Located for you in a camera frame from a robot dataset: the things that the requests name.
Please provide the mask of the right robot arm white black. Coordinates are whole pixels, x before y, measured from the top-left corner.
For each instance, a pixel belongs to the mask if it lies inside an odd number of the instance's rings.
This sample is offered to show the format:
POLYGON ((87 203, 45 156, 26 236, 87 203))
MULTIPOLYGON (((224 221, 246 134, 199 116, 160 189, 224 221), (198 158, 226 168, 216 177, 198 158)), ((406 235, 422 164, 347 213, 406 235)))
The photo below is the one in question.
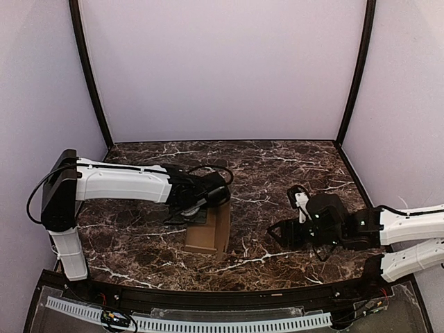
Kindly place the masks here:
POLYGON ((394 282, 443 263, 442 205, 412 210, 380 205, 350 213, 336 194, 308 196, 295 190, 288 195, 299 217, 279 221, 267 230, 283 248, 312 245, 360 251, 417 241, 410 248, 367 259, 363 277, 368 281, 394 282))

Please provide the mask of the brown cardboard box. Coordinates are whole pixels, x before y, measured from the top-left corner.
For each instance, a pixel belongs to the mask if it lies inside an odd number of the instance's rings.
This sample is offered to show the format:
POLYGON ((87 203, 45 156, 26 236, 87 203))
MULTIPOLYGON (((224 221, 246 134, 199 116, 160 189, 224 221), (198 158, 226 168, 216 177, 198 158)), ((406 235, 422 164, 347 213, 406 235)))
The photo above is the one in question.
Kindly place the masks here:
POLYGON ((183 250, 188 253, 213 255, 216 260, 222 260, 230 238, 230 202, 206 209, 198 221, 199 223, 193 222, 187 226, 183 250))

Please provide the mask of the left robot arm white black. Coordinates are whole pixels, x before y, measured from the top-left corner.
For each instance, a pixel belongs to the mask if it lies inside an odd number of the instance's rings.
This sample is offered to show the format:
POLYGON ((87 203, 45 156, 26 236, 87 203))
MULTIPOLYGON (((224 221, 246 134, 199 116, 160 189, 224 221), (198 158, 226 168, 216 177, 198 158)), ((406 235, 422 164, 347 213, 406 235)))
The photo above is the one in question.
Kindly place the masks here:
POLYGON ((233 172, 224 166, 209 164, 210 173, 196 174, 203 168, 110 164, 78 157, 76 150, 66 149, 32 190, 26 208, 41 191, 40 218, 29 219, 48 231, 65 277, 70 282, 81 281, 88 278, 89 269, 76 222, 79 202, 144 200, 168 207, 165 225, 202 224, 212 209, 229 203, 229 186, 234 180, 233 172))

